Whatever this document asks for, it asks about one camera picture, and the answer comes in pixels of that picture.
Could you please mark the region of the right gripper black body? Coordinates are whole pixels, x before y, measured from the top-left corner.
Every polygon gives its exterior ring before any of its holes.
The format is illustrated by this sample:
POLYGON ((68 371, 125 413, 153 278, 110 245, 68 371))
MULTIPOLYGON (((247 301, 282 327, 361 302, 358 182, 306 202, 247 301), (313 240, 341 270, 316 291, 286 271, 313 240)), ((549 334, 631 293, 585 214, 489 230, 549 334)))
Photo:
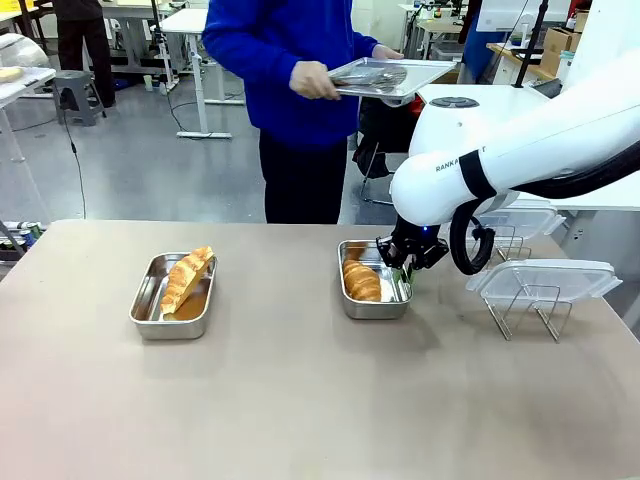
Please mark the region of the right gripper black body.
POLYGON ((439 229, 398 219, 389 235, 376 239, 376 247, 388 267, 400 269, 409 261, 412 270, 430 269, 449 253, 447 242, 438 237, 439 229))

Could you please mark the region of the person's right hand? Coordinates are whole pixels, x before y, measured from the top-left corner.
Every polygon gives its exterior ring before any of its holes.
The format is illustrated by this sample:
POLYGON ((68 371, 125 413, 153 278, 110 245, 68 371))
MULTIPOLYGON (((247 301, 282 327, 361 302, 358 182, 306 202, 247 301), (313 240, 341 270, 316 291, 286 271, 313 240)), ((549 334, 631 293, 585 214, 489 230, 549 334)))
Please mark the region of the person's right hand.
POLYGON ((317 61, 298 61, 292 69, 289 87, 298 95, 309 99, 339 100, 327 67, 317 61))

